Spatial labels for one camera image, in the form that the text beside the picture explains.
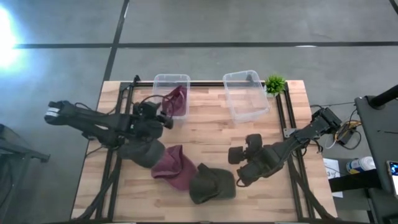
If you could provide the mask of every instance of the butcher block tabletop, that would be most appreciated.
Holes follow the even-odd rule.
[[[302,80],[287,81],[298,128],[311,120],[311,110]],[[111,111],[118,98],[121,82],[104,82],[98,111]],[[133,102],[152,94],[152,87],[135,87]],[[255,122],[234,124],[226,103],[223,87],[191,87],[189,115],[184,124],[175,124],[172,130],[164,129],[159,139],[166,147],[181,144],[183,153],[197,166],[230,170],[238,179],[236,170],[243,166],[228,164],[228,149],[244,146],[248,134],[260,133],[263,144],[282,141],[276,101],[268,98],[269,113]],[[282,97],[287,126],[289,116]],[[100,147],[90,141],[87,152]],[[72,218],[81,215],[98,193],[103,176],[106,149],[90,154],[84,162],[80,184],[72,211]],[[316,147],[308,147],[304,156],[305,168],[312,192],[326,210],[336,216],[322,155]],[[103,215],[106,216],[110,190],[105,199]],[[303,193],[300,192],[303,211],[306,211]],[[131,160],[123,160],[118,196],[114,209],[116,222],[286,222],[297,221],[292,187],[287,164],[269,178],[260,178],[249,187],[237,187],[236,198],[210,200],[195,205],[188,192],[180,192],[162,179],[153,179],[150,169]]]

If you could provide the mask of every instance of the small potted plant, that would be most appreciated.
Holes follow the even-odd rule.
[[[267,97],[275,97],[285,90],[285,79],[278,73],[273,73],[266,80]]]

